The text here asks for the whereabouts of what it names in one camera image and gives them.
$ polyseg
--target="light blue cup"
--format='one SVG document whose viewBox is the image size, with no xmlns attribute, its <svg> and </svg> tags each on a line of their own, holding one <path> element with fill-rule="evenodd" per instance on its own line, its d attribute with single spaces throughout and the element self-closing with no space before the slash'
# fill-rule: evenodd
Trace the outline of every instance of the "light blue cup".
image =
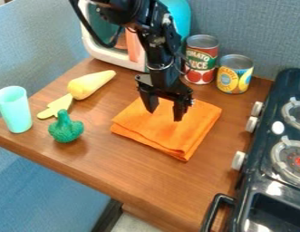
<svg viewBox="0 0 300 232">
<path fill-rule="evenodd" d="M 27 91 L 20 86 L 9 86 L 0 90 L 0 112 L 8 130 L 22 133 L 33 125 Z"/>
</svg>

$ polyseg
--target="cable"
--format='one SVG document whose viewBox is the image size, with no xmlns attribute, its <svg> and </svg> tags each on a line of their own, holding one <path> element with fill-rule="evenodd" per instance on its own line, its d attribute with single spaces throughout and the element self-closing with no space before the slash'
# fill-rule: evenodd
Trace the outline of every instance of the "cable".
<svg viewBox="0 0 300 232">
<path fill-rule="evenodd" d="M 92 29 L 88 21 L 86 20 L 85 16 L 82 14 L 80 7 L 78 6 L 79 0 L 69 0 L 74 12 L 79 17 L 80 21 L 82 22 L 83 26 L 87 29 L 89 34 L 92 36 L 93 40 L 96 41 L 98 44 L 105 48 L 112 48 L 116 45 L 119 36 L 122 31 L 122 26 L 119 27 L 116 34 L 113 36 L 113 39 L 109 43 L 105 43 Z"/>
<path fill-rule="evenodd" d="M 190 65 L 189 60 L 188 60 L 187 57 L 186 57 L 184 54 L 182 54 L 181 52 L 176 53 L 176 55 L 174 56 L 174 60 L 176 60 L 176 59 L 178 58 L 177 55 L 179 56 L 179 58 L 180 58 L 181 61 L 184 61 L 184 62 L 185 62 L 185 64 L 189 67 L 189 69 L 186 70 L 185 72 L 182 72 L 182 71 L 180 70 L 180 68 L 177 66 L 177 63 L 174 64 L 175 69 L 176 69 L 180 74 L 182 74 L 182 75 L 187 75 L 187 74 L 189 74 L 189 72 L 190 72 L 190 70 L 191 70 L 191 65 Z"/>
<path fill-rule="evenodd" d="M 126 28 L 127 28 L 127 30 L 128 30 L 129 32 L 131 32 L 131 33 L 135 33 L 135 34 L 137 33 L 137 31 L 132 31 L 131 28 L 129 28 L 129 27 L 126 27 Z"/>
</svg>

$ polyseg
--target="toy broccoli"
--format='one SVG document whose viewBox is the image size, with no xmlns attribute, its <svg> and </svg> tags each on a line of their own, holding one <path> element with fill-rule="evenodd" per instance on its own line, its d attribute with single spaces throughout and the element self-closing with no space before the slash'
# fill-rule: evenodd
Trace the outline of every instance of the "toy broccoli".
<svg viewBox="0 0 300 232">
<path fill-rule="evenodd" d="M 84 132 L 81 121 L 71 121 L 66 110 L 58 111 L 58 119 L 48 127 L 48 132 L 61 143 L 76 140 Z"/>
</svg>

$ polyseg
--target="tomato sauce can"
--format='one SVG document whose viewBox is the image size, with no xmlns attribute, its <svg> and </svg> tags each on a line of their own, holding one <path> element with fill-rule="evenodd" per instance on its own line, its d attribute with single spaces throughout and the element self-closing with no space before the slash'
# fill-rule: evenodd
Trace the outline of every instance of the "tomato sauce can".
<svg viewBox="0 0 300 232">
<path fill-rule="evenodd" d="M 254 69 L 253 61 L 241 54 L 228 54 L 219 61 L 217 85 L 222 92 L 247 91 Z"/>
<path fill-rule="evenodd" d="M 218 39 L 207 34 L 196 34 L 187 39 L 186 57 L 191 70 L 186 80 L 196 84 L 206 84 L 215 77 L 218 58 Z"/>
</svg>

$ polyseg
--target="folded towel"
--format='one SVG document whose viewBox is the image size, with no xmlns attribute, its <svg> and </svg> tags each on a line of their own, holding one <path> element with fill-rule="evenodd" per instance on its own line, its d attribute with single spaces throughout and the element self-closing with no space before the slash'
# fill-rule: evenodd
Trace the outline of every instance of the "folded towel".
<svg viewBox="0 0 300 232">
<path fill-rule="evenodd" d="M 221 114 L 214 105 L 196 100 L 182 121 L 173 121 L 173 101 L 160 99 L 154 113 L 139 98 L 113 119 L 111 131 L 188 161 Z"/>
</svg>

